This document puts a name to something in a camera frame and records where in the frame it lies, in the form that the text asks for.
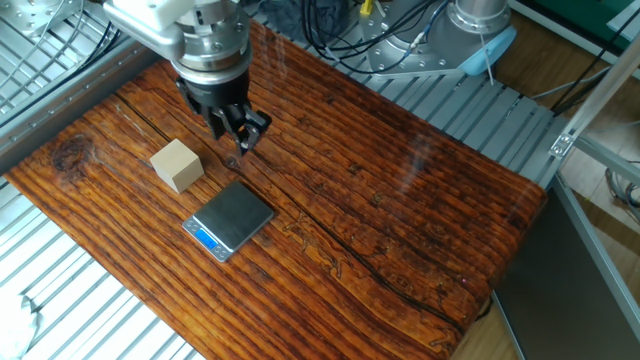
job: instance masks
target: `wooden table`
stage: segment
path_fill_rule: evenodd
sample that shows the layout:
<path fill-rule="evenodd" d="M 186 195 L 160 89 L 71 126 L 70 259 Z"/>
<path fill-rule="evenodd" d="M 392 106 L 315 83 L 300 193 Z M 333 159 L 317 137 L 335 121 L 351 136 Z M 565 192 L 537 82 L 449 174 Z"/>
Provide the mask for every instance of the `wooden table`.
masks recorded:
<path fill-rule="evenodd" d="M 7 179 L 207 358 L 447 359 L 543 189 L 253 25 L 254 152 L 214 141 L 160 62 Z M 149 158 L 178 138 L 178 195 Z M 182 222 L 234 179 L 276 211 L 218 263 Z"/>

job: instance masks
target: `wooden block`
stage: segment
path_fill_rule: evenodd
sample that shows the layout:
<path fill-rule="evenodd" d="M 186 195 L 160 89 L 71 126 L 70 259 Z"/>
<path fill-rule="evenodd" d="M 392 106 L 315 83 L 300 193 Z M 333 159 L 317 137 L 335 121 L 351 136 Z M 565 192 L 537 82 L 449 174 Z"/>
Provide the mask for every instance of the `wooden block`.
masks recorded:
<path fill-rule="evenodd" d="M 153 155 L 151 164 L 160 179 L 178 193 L 204 175 L 198 155 L 178 139 Z"/>

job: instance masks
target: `metal grating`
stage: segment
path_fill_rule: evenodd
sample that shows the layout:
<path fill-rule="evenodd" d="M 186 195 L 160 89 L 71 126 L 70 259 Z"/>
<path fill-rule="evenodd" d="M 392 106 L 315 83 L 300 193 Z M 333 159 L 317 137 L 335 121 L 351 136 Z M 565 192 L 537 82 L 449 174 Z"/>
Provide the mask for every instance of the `metal grating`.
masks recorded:
<path fill-rule="evenodd" d="M 0 84 L 4 83 L 0 87 L 0 130 L 41 94 L 71 75 L 95 49 L 107 20 L 102 11 L 97 11 L 98 5 L 85 3 L 84 11 L 53 26 L 26 59 L 40 38 L 24 36 L 0 17 Z"/>
<path fill-rule="evenodd" d="M 248 12 L 269 26 L 255 6 Z M 357 15 L 353 19 L 344 37 L 357 43 L 361 41 Z M 347 61 L 368 70 L 365 60 L 363 55 Z M 334 61 L 327 62 L 543 187 L 558 169 L 559 161 L 550 159 L 547 150 L 563 121 L 500 83 L 462 75 L 389 80 L 352 74 Z M 0 288 L 28 296 L 41 314 L 27 360 L 202 359 L 3 178 Z"/>

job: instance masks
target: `white cable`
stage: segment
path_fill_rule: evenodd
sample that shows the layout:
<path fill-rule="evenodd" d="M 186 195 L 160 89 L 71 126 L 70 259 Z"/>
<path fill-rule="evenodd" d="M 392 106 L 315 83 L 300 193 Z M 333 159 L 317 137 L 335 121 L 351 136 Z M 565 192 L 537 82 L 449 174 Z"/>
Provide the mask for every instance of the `white cable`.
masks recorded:
<path fill-rule="evenodd" d="M 602 69 L 602 70 L 598 71 L 595 75 L 593 75 L 592 77 L 590 77 L 590 78 L 588 78 L 588 79 L 582 79 L 582 80 L 580 80 L 579 84 L 584 84 L 584 83 L 588 83 L 588 82 L 591 82 L 591 81 L 595 80 L 598 76 L 602 75 L 602 73 L 604 73 L 605 71 L 609 70 L 609 68 L 611 68 L 611 66 L 607 66 L 606 68 L 604 68 L 604 69 Z M 553 94 L 553 93 L 555 93 L 555 92 L 557 92 L 557 91 L 560 91 L 560 90 L 562 90 L 562 89 L 566 89 L 566 88 L 568 88 L 569 86 L 573 85 L 573 83 L 574 83 L 574 82 L 572 81 L 572 82 L 570 82 L 570 83 L 566 83 L 566 84 L 564 84 L 564 85 L 560 85 L 560 86 L 558 86 L 558 87 L 557 87 L 557 88 L 555 88 L 555 89 L 551 89 L 551 90 L 549 90 L 549 91 L 545 91 L 545 92 L 543 92 L 543 93 L 541 93 L 541 94 L 538 94 L 538 95 L 532 96 L 531 98 L 532 98 L 533 100 L 543 98 L 543 97 L 545 97 L 545 96 L 547 96 L 547 95 L 551 95 L 551 94 Z"/>
<path fill-rule="evenodd" d="M 375 0 L 374 3 L 380 12 L 380 15 L 382 15 L 383 18 L 387 17 L 387 13 L 384 12 L 384 8 L 382 7 L 382 4 L 380 4 L 380 1 Z"/>
<path fill-rule="evenodd" d="M 9 75 L 7 75 L 7 78 L 4 79 L 4 81 L 2 81 L 2 83 L 0 83 L 0 89 L 2 89 L 2 87 L 5 86 L 7 84 L 7 82 L 9 82 L 9 79 L 11 79 L 13 77 L 13 75 L 15 75 L 18 70 L 20 70 L 20 67 L 24 64 L 24 62 L 27 61 L 27 59 L 29 57 L 31 57 L 31 55 L 33 55 L 33 53 L 40 46 L 40 44 L 42 44 L 42 41 L 44 41 L 45 35 L 47 35 L 47 31 L 49 31 L 49 26 L 51 26 L 51 22 L 53 21 L 53 19 L 55 19 L 55 17 L 58 15 L 58 13 L 60 13 L 60 9 L 62 9 L 62 5 L 64 5 L 65 1 L 66 0 L 62 0 L 60 2 L 60 5 L 58 5 L 58 8 L 53 13 L 53 16 L 51 16 L 51 19 L 49 19 L 49 22 L 47 22 L 47 24 L 44 26 L 44 31 L 42 32 L 42 36 L 40 37 L 40 39 L 38 39 L 38 42 L 36 42 L 36 44 L 27 53 L 26 56 L 24 56 L 22 59 L 20 59 L 20 61 L 18 62 L 18 65 L 16 65 L 16 67 L 13 69 L 13 71 L 11 71 L 9 73 Z"/>
<path fill-rule="evenodd" d="M 489 72 L 489 80 L 491 86 L 493 86 L 493 72 L 491 71 L 491 62 L 489 61 L 489 53 L 487 52 L 487 46 L 484 44 L 484 36 L 480 33 L 480 41 L 482 42 L 482 50 L 484 51 L 484 60 L 487 63 L 487 72 Z"/>

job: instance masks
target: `cable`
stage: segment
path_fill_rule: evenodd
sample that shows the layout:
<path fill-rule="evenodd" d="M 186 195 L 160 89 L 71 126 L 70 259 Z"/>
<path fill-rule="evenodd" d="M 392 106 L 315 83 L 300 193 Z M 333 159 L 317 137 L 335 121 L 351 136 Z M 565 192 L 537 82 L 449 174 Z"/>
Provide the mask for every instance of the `cable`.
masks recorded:
<path fill-rule="evenodd" d="M 13 69 L 13 71 L 11 73 L 9 73 L 9 75 L 7 76 L 6 79 L 4 79 L 4 81 L 2 83 L 0 83 L 0 89 L 6 85 L 7 82 L 9 82 L 9 79 L 11 79 L 13 77 L 13 75 L 15 75 L 15 73 L 20 69 L 20 67 L 27 61 L 27 59 L 36 51 L 36 49 L 38 49 L 40 47 L 40 44 L 42 43 L 42 41 L 44 40 L 44 37 L 47 34 L 47 31 L 49 31 L 50 27 L 51 27 L 51 22 L 53 21 L 53 19 L 59 14 L 60 9 L 62 8 L 62 5 L 64 4 L 64 0 L 60 3 L 60 5 L 58 5 L 58 8 L 56 9 L 56 11 L 53 13 L 53 15 L 51 16 L 51 19 L 49 19 L 49 22 L 47 22 L 47 24 L 44 27 L 44 30 L 42 32 L 42 36 L 40 37 L 40 39 L 34 44 L 33 48 L 31 48 L 31 50 L 29 50 L 29 52 L 27 53 L 26 56 L 24 56 L 16 65 L 16 67 Z M 78 16 L 78 21 L 76 22 L 76 25 L 73 28 L 73 32 L 71 33 L 71 35 L 69 35 L 69 38 L 67 39 L 67 41 L 60 47 L 60 49 L 58 49 L 58 51 L 51 56 L 51 59 L 42 67 L 42 69 L 46 69 L 48 68 L 59 56 L 60 54 L 63 53 L 64 50 L 67 49 L 67 47 L 69 46 L 69 44 L 74 40 L 74 38 L 76 37 L 76 35 L 78 34 L 78 31 L 80 29 L 80 24 L 82 23 L 84 17 L 84 1 L 82 1 L 80 3 L 80 16 Z M 25 82 L 24 84 L 20 84 L 20 86 L 18 87 L 18 89 L 16 89 L 10 96 L 7 96 L 5 98 L 4 101 L 0 102 L 0 108 L 3 107 L 4 105 L 6 105 L 10 99 L 12 99 L 14 96 L 16 96 L 16 94 L 18 94 L 20 91 L 22 91 L 22 89 L 24 89 L 27 84 L 29 84 L 30 81 Z"/>
<path fill-rule="evenodd" d="M 304 1 L 303 0 L 301 2 L 301 21 L 302 21 L 303 35 L 305 36 L 305 39 L 307 40 L 307 42 L 323 58 L 328 59 L 328 60 L 334 60 L 334 61 L 340 63 L 341 65 L 343 65 L 344 67 L 346 67 L 348 70 L 350 70 L 352 72 L 355 72 L 355 73 L 365 74 L 365 75 L 379 74 L 381 72 L 388 71 L 390 69 L 393 69 L 393 68 L 399 66 L 405 59 L 407 59 L 407 57 L 409 57 L 409 55 L 411 54 L 413 49 L 415 49 L 417 47 L 417 45 L 420 42 L 420 40 L 428 35 L 429 30 L 431 29 L 431 26 L 433 25 L 433 23 L 434 23 L 435 19 L 438 17 L 438 15 L 445 8 L 446 4 L 448 3 L 448 0 L 443 1 L 442 4 L 440 4 L 440 6 L 436 9 L 436 11 L 434 11 L 433 15 L 431 16 L 431 20 L 425 26 L 425 29 L 422 32 L 420 32 L 418 34 L 418 36 L 416 36 L 416 38 L 411 43 L 411 45 L 409 46 L 407 51 L 403 54 L 403 56 L 398 61 L 396 61 L 395 63 L 391 64 L 390 66 L 388 66 L 386 68 L 382 68 L 380 70 L 363 71 L 363 70 L 356 69 L 356 68 L 350 66 L 349 64 L 346 64 L 344 62 L 344 60 L 347 59 L 347 58 L 351 58 L 351 57 L 360 55 L 360 54 L 366 52 L 371 47 L 375 46 L 378 42 L 386 39 L 389 36 L 392 36 L 392 35 L 396 34 L 397 30 L 401 29 L 403 26 L 405 26 L 409 21 L 411 21 L 414 17 L 416 17 L 420 13 L 421 16 L 418 19 L 418 21 L 413 26 L 411 26 L 409 29 L 406 29 L 406 30 L 403 30 L 403 31 L 411 30 L 412 28 L 414 28 L 415 26 L 417 26 L 420 23 L 420 20 L 422 19 L 422 17 L 426 13 L 427 9 L 434 2 L 435 2 L 435 0 L 432 0 L 432 1 L 427 1 L 425 3 L 419 3 L 416 6 L 413 6 L 406 13 L 404 13 L 400 17 L 400 19 L 398 19 L 393 25 L 391 25 L 384 34 L 376 37 L 375 39 L 372 39 L 372 40 L 367 41 L 367 42 L 362 42 L 362 43 L 359 43 L 356 46 L 354 46 L 354 45 L 350 44 L 348 41 L 346 41 L 345 39 L 342 39 L 339 36 L 330 35 L 330 36 L 334 36 L 334 37 L 338 38 L 339 40 L 342 40 L 348 46 L 347 47 L 329 47 L 329 46 L 327 46 L 325 38 L 324 38 L 324 35 L 323 35 L 323 34 L 327 34 L 327 32 L 322 30 L 321 27 L 320 27 L 320 22 L 319 22 L 319 19 L 318 19 L 319 11 L 318 11 L 317 4 L 316 4 L 315 0 L 310 0 L 310 1 Z M 312 8 L 314 9 L 314 12 L 313 12 L 314 17 L 313 17 L 313 19 L 311 18 L 312 17 L 312 13 L 311 13 L 311 9 Z M 314 34 L 317 35 L 318 42 L 315 41 Z M 358 47 L 366 45 L 366 43 L 370 43 L 370 44 L 367 45 L 362 50 L 357 50 Z M 337 51 L 337 50 L 353 50 L 354 53 L 349 54 L 349 55 L 345 55 L 343 57 L 338 57 L 333 52 L 333 51 Z"/>
<path fill-rule="evenodd" d="M 640 161 L 629 161 L 629 163 L 640 164 Z M 629 183 L 629 185 L 627 185 L 623 190 L 622 185 L 620 184 L 620 177 L 610 168 L 607 168 L 604 171 L 604 176 L 607 180 L 607 186 L 609 187 L 611 196 L 627 205 L 631 215 L 635 217 L 635 220 L 640 224 L 640 210 L 638 210 L 638 208 L 640 208 L 640 202 L 633 198 L 633 192 L 638 189 L 638 186 L 633 183 Z"/>
<path fill-rule="evenodd" d="M 49 19 L 47 24 L 44 26 L 44 31 L 42 32 L 42 36 L 40 37 L 40 39 L 38 39 L 38 41 L 35 43 L 33 48 L 31 50 L 29 50 L 29 52 L 27 53 L 26 56 L 24 56 L 22 59 L 20 59 L 20 61 L 18 61 L 18 64 L 15 66 L 15 68 L 9 73 L 9 75 L 7 75 L 7 78 L 4 79 L 2 81 L 2 83 L 0 83 L 0 89 L 3 86 L 5 86 L 7 84 L 7 82 L 9 82 L 9 79 L 11 79 L 13 77 L 13 75 L 15 75 L 18 70 L 20 70 L 20 67 L 25 63 L 25 61 L 27 61 L 27 59 L 29 57 L 31 57 L 31 55 L 33 55 L 33 53 L 36 51 L 36 49 L 38 49 L 38 47 L 40 47 L 40 44 L 42 44 L 42 42 L 44 41 L 44 37 L 47 34 L 47 31 L 49 31 L 49 27 L 51 26 L 51 22 L 53 22 L 53 19 L 55 19 L 56 16 L 58 16 L 58 14 L 60 13 L 60 10 L 62 9 L 62 5 L 64 5 L 65 1 L 66 0 L 62 0 L 60 2 L 60 5 L 58 5 L 58 7 L 56 8 L 56 11 L 51 16 L 51 19 Z"/>
<path fill-rule="evenodd" d="M 607 72 L 604 72 L 598 75 L 596 80 L 587 83 L 580 90 L 578 90 L 578 92 L 571 95 L 569 97 L 569 100 L 560 104 L 560 106 L 558 106 L 558 108 L 554 112 L 554 116 L 559 116 L 560 114 L 563 114 L 565 111 L 569 110 L 570 108 L 576 106 L 579 102 L 582 103 L 586 101 L 586 98 L 584 96 L 589 92 L 591 92 L 591 90 L 593 90 L 596 86 L 598 86 L 598 84 L 600 84 L 600 81 L 605 77 L 605 75 L 607 75 Z"/>
<path fill-rule="evenodd" d="M 620 36 L 620 34 L 622 34 L 622 31 L 624 31 L 624 29 L 636 18 L 636 16 L 638 16 L 638 14 L 640 14 L 640 8 L 638 8 L 638 10 L 636 10 L 633 13 L 633 15 L 631 15 L 629 17 L 629 19 L 627 19 L 627 21 L 620 27 L 620 29 L 618 29 L 618 31 L 616 31 L 616 33 L 613 35 L 613 37 L 608 41 L 607 45 L 612 45 L 613 42 L 618 38 L 618 36 Z M 562 104 L 562 101 L 573 91 L 573 89 L 576 88 L 576 86 L 578 86 L 580 81 L 582 79 L 584 79 L 585 76 L 587 76 L 589 71 L 591 71 L 591 69 L 593 69 L 593 67 L 598 63 L 598 60 L 600 60 L 602 58 L 602 56 L 604 55 L 605 52 L 606 52 L 605 47 L 603 47 L 602 50 L 600 51 L 600 53 L 598 53 L 598 55 L 593 59 L 591 64 L 589 64 L 589 66 L 582 72 L 582 74 L 578 77 L 578 79 L 576 79 L 576 81 L 573 82 L 571 87 L 569 87 L 569 89 L 567 89 L 567 91 L 565 91 L 564 94 L 562 94 L 560 99 L 558 99 L 558 101 L 556 101 L 555 104 L 551 107 L 551 111 L 554 112 L 554 117 L 562 114 L 562 112 L 557 112 L 557 109 L 560 106 L 560 104 Z"/>
<path fill-rule="evenodd" d="M 111 21 L 109 21 L 109 23 L 107 23 L 107 28 L 104 30 L 104 33 L 102 34 L 102 37 L 100 38 L 100 40 L 98 40 L 98 43 L 96 44 L 96 47 L 94 47 L 93 51 L 91 51 L 91 53 L 85 58 L 85 60 L 82 63 L 82 65 L 80 65 L 80 67 L 78 67 L 78 71 L 81 71 L 82 69 L 84 69 L 87 66 L 91 65 L 95 61 L 95 57 L 98 54 L 98 51 L 104 46 L 105 41 L 109 37 L 109 33 L 111 32 L 112 26 L 113 26 L 113 24 L 111 23 Z M 116 35 L 114 35 L 113 38 L 111 38 L 111 40 L 109 41 L 109 44 L 107 44 L 105 46 L 105 48 L 102 51 L 102 53 L 107 53 L 107 51 L 108 51 L 107 47 L 109 47 L 109 46 L 111 46 L 111 44 L 113 44 L 115 38 L 116 38 Z"/>
<path fill-rule="evenodd" d="M 607 72 L 610 68 L 611 68 L 611 66 L 607 66 L 606 68 L 604 68 L 604 69 L 602 69 L 602 70 L 598 71 L 598 72 L 597 72 L 595 75 L 593 75 L 592 77 L 590 77 L 590 78 L 588 78 L 588 79 L 582 79 L 582 80 L 580 80 L 580 84 L 584 84 L 584 83 L 588 83 L 588 82 L 593 81 L 593 80 L 594 80 L 594 79 L 596 79 L 599 75 L 602 75 L 603 73 Z M 558 92 L 558 91 L 560 91 L 560 90 L 562 90 L 562 89 L 566 89 L 566 88 L 568 88 L 568 87 L 569 87 L 569 86 L 571 86 L 572 84 L 573 84 L 573 81 L 572 81 L 572 82 L 569 82 L 569 83 L 566 83 L 566 84 L 564 84 L 564 85 L 560 85 L 560 86 L 558 86 L 558 87 L 557 87 L 557 88 L 555 88 L 555 89 L 551 89 L 551 90 L 549 90 L 549 91 L 545 91 L 545 92 L 540 93 L 540 94 L 538 94 L 538 95 L 534 95 L 534 96 L 532 96 L 532 97 L 531 97 L 531 99 L 536 100 L 536 99 L 543 98 L 543 97 L 545 97 L 545 96 L 549 96 L 549 95 L 551 95 L 551 94 L 553 94 L 553 93 L 556 93 L 556 92 Z"/>
<path fill-rule="evenodd" d="M 400 18 L 398 18 L 398 20 L 396 20 L 396 22 L 394 22 L 393 24 L 391 24 L 389 26 L 389 28 L 385 31 L 384 34 L 381 34 L 373 39 L 370 40 L 366 40 L 363 41 L 361 43 L 358 43 L 355 46 L 347 46 L 347 47 L 330 47 L 329 50 L 331 51 L 344 51 L 344 50 L 356 50 L 357 48 L 360 47 L 367 47 L 365 50 L 363 50 L 363 52 L 365 52 L 366 50 L 370 49 L 371 47 L 375 46 L 375 44 L 379 43 L 380 41 L 392 36 L 396 31 L 398 31 L 399 29 L 401 29 L 404 25 L 406 25 L 409 21 L 411 21 L 414 17 L 416 17 L 418 15 L 418 13 L 426 8 L 429 7 L 429 5 L 431 5 L 435 0 L 428 0 L 425 3 L 418 3 L 415 6 L 413 6 L 411 9 L 409 9 L 408 11 L 406 11 Z M 301 0 L 300 2 L 300 9 L 301 9 L 301 23 L 302 23 L 302 30 L 303 30 L 303 35 L 305 36 L 305 40 L 307 40 L 307 42 L 310 45 L 314 45 L 317 43 L 314 40 L 314 38 L 312 37 L 313 35 L 313 28 L 311 26 L 311 21 L 307 21 L 307 19 L 310 18 L 310 14 L 311 14 L 311 3 L 312 0 Z"/>

